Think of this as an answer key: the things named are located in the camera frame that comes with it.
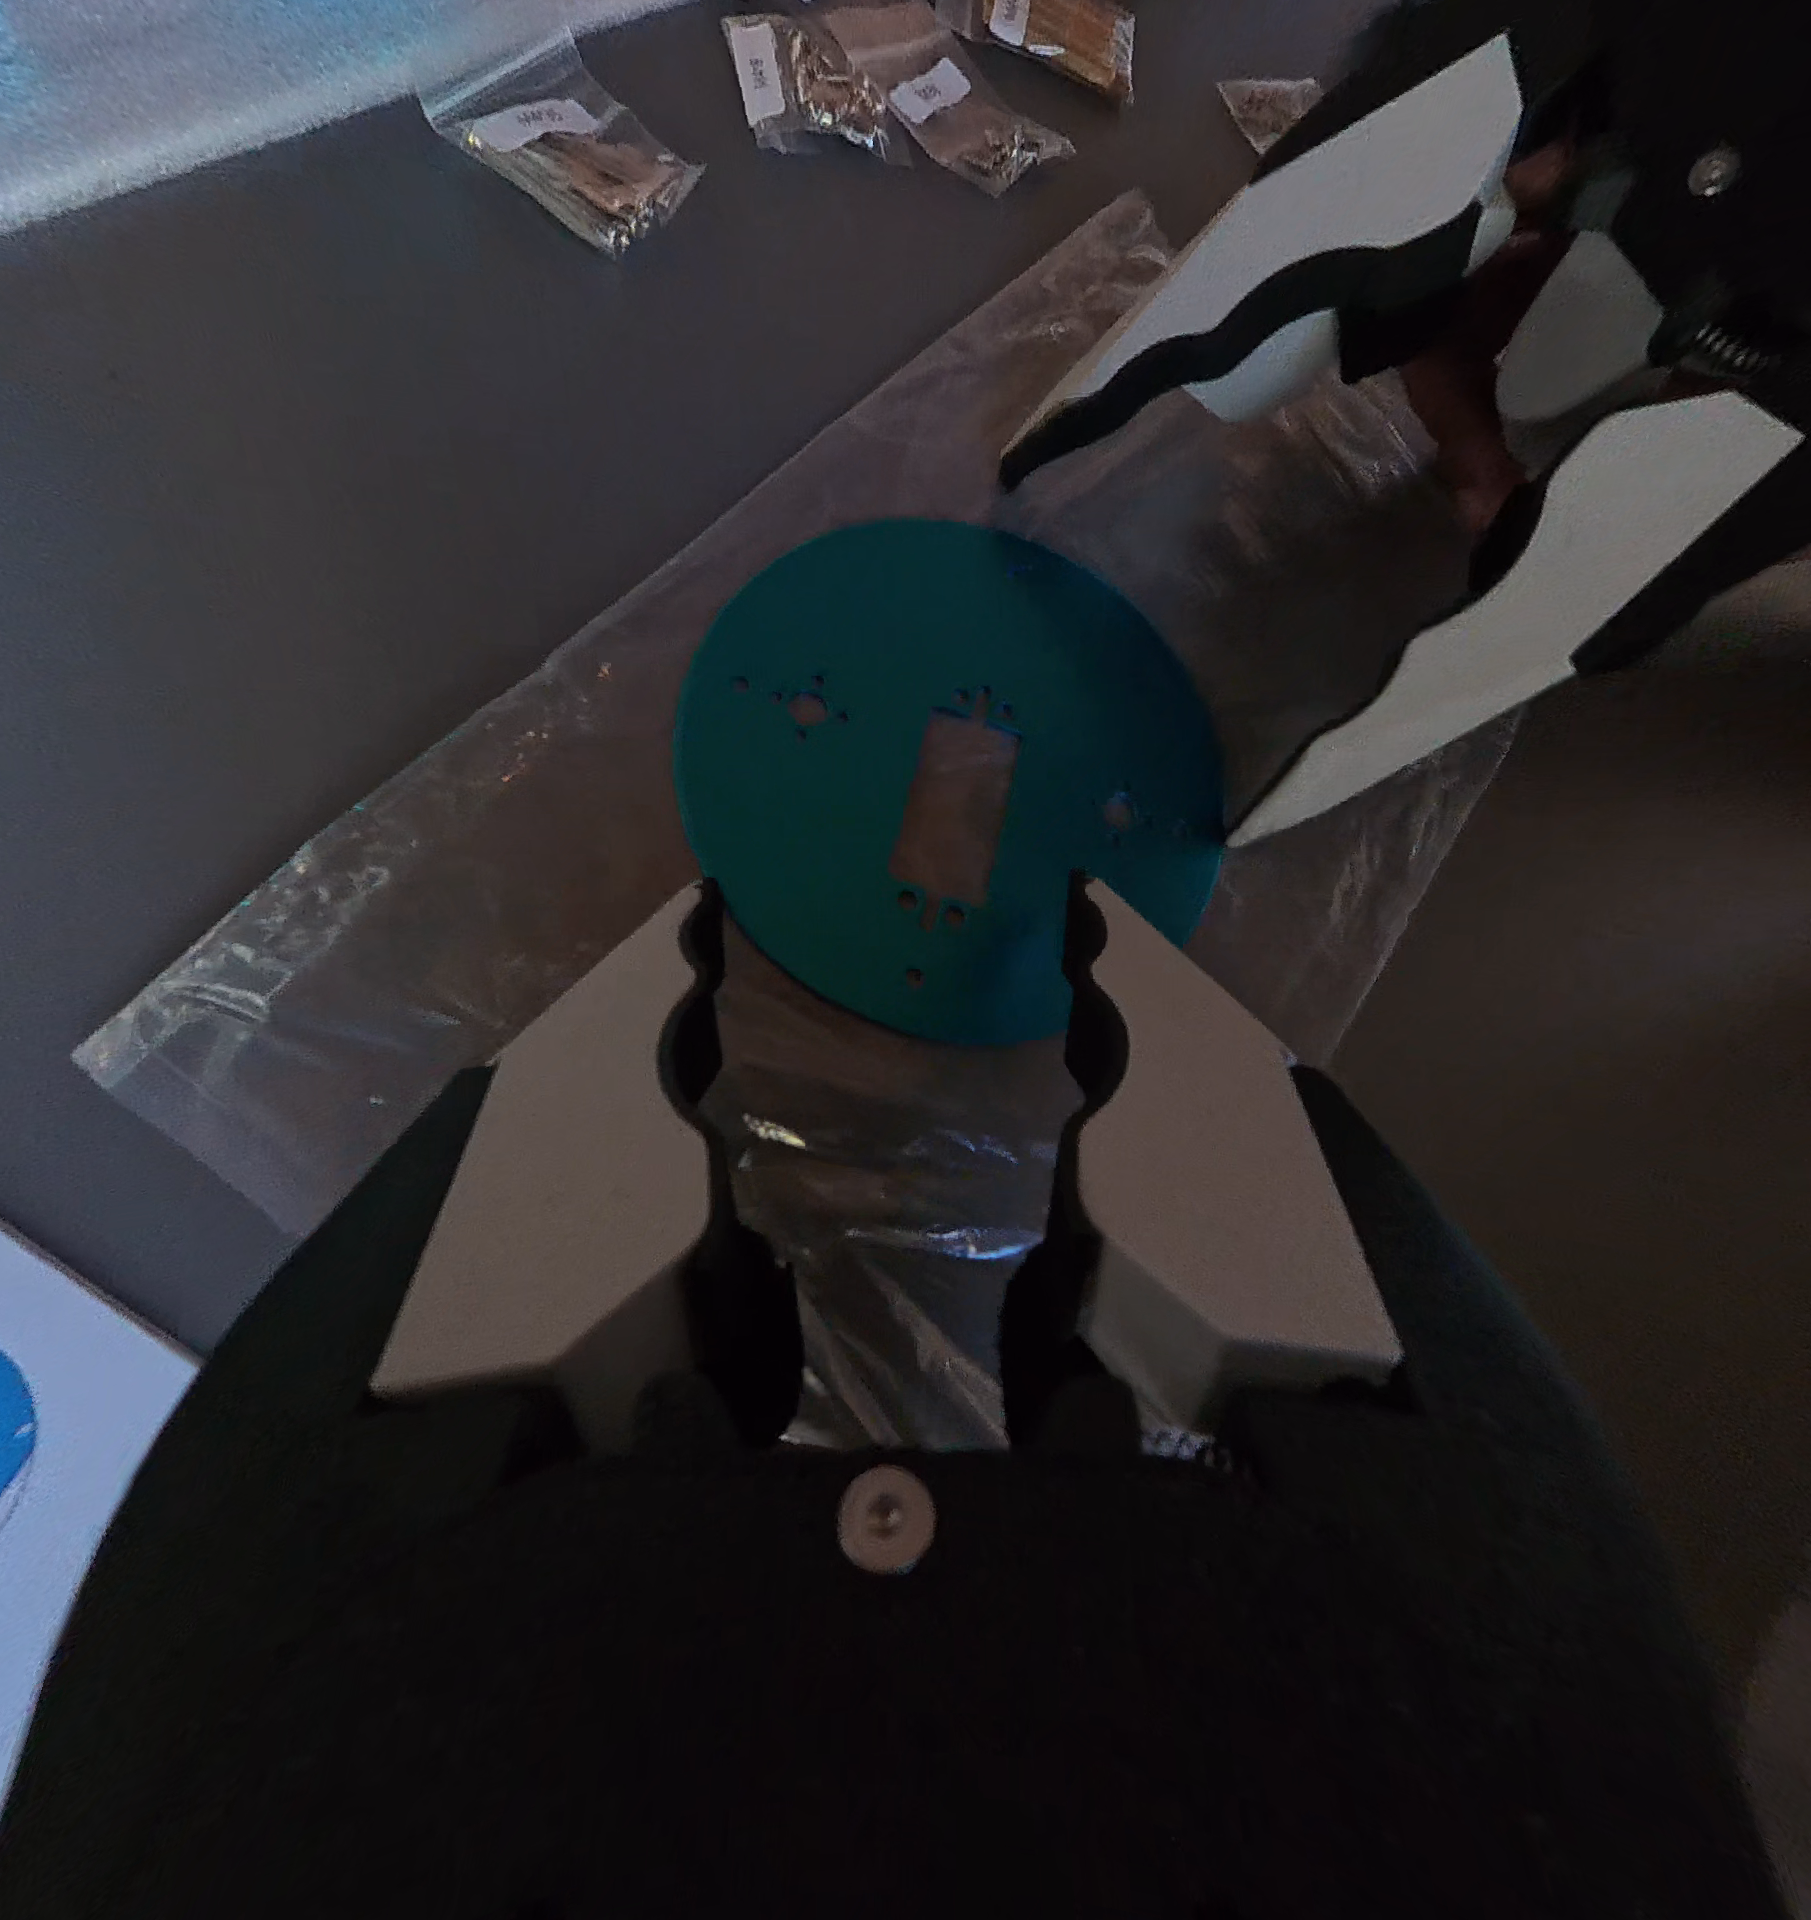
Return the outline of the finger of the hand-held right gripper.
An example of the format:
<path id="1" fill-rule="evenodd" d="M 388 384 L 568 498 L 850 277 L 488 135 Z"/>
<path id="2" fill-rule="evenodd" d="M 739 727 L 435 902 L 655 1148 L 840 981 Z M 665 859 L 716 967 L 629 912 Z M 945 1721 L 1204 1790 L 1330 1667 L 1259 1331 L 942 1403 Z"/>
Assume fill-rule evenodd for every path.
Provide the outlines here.
<path id="1" fill-rule="evenodd" d="M 1314 820 L 1572 678 L 1578 650 L 1803 442 L 1740 394 L 1600 420 L 1548 475 L 1508 570 L 1415 637 L 1372 702 L 1250 805 L 1230 849 Z"/>
<path id="2" fill-rule="evenodd" d="M 1460 282 L 1506 228 L 1521 119 L 1512 39 L 1478 36 L 1348 127 L 1247 185 L 1177 255 L 999 455 L 999 486 L 1101 444 L 1160 396 L 1212 417 L 1274 414 L 1341 358 L 1360 315 Z"/>

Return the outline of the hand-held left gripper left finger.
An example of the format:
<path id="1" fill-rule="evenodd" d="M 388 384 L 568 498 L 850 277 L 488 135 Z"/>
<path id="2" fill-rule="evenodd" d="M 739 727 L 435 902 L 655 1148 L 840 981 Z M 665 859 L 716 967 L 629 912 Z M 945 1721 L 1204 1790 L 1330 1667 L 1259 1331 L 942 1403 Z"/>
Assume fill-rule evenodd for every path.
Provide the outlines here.
<path id="1" fill-rule="evenodd" d="M 725 1066 L 725 896 L 692 884 L 495 1058 L 371 1393 L 546 1387 L 588 1453 L 694 1376 L 750 1449 L 797 1418 L 797 1283 L 704 1112 Z"/>

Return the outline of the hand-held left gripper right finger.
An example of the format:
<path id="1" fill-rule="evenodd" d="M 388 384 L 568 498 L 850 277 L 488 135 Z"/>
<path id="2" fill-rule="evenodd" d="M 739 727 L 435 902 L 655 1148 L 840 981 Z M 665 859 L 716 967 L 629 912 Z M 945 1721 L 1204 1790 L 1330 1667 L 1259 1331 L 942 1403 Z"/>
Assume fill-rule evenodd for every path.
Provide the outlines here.
<path id="1" fill-rule="evenodd" d="M 1093 877 L 1068 884 L 1063 978 L 1077 1104 L 1003 1299 L 1014 1450 L 1390 1393 L 1402 1342 L 1288 1047 Z"/>

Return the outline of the blue disc with rectangular slot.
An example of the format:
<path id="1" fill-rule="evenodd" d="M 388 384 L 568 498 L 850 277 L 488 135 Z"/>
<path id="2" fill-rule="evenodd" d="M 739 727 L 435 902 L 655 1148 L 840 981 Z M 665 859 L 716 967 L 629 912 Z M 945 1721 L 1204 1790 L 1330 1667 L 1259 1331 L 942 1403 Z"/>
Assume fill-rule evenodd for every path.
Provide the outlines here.
<path id="1" fill-rule="evenodd" d="M 1158 629 L 1061 554 L 954 521 L 847 527 L 734 591 L 686 670 L 673 773 L 750 942 L 933 1043 L 1063 1034 L 1070 879 L 1182 946 L 1226 842 L 1219 733 Z"/>

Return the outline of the person's right hand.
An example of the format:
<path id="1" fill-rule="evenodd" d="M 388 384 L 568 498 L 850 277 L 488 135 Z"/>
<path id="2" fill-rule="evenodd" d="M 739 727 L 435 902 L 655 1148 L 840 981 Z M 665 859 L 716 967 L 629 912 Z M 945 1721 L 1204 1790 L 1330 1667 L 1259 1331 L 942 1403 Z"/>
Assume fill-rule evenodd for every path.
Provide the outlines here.
<path id="1" fill-rule="evenodd" d="M 1469 284 L 1437 338 L 1402 368 L 1407 396 L 1435 447 L 1435 473 L 1472 537 L 1486 535 L 1527 475 L 1496 403 L 1498 358 L 1524 299 L 1489 277 Z"/>

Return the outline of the clear plastic bag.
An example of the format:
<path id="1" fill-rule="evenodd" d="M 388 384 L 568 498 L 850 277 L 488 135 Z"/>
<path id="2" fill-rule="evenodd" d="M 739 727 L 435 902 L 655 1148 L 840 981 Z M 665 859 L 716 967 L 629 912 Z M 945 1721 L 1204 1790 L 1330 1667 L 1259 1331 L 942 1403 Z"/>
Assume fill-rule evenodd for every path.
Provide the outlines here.
<path id="1" fill-rule="evenodd" d="M 1393 374 L 1231 426 L 1170 396 L 1014 498 L 998 450 L 1170 267 L 1127 195 L 824 426 L 525 681 L 338 817 L 74 1062 L 290 1236 L 462 1069 L 490 1060 L 692 879 L 678 685 L 731 596 L 846 524 L 999 524 L 1122 591 L 1261 781 L 1462 584 L 1464 537 Z M 797 1434 L 991 1449 L 1007 1274 L 1072 1091 L 1057 1041 L 886 1037 L 726 930 L 709 1112 L 750 1221 L 792 1258 Z"/>

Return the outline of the assembly instruction booklet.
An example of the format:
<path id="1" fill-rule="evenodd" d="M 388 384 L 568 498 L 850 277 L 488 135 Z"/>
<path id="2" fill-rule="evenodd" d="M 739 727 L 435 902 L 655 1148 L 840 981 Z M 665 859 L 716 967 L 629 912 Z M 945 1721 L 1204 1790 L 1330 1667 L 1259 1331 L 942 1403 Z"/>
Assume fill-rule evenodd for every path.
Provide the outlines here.
<path id="1" fill-rule="evenodd" d="M 197 1370 L 0 1224 L 0 1808 L 76 1594 Z"/>

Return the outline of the pile of small hardware bags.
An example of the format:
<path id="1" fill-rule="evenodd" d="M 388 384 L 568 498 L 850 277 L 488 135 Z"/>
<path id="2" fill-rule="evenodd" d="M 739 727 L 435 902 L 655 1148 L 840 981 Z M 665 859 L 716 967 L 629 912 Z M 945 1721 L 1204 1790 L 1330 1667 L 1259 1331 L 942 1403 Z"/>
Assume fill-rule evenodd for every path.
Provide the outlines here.
<path id="1" fill-rule="evenodd" d="M 761 153 L 920 155 L 993 200 L 1077 150 L 1013 108 L 975 50 L 1044 68 L 1114 108 L 1133 101 L 1127 4 L 777 4 L 726 12 L 723 36 Z M 585 70 L 568 31 L 478 66 L 420 104 L 441 139 L 606 258 L 665 228 L 704 178 Z"/>

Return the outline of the white foam sheet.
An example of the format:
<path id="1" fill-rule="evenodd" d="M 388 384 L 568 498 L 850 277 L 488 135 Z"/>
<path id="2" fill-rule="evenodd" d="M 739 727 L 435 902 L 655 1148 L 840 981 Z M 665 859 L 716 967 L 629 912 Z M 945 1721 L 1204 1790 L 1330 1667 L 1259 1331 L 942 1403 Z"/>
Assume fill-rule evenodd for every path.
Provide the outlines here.
<path id="1" fill-rule="evenodd" d="M 0 2 L 0 234 L 668 2 Z"/>

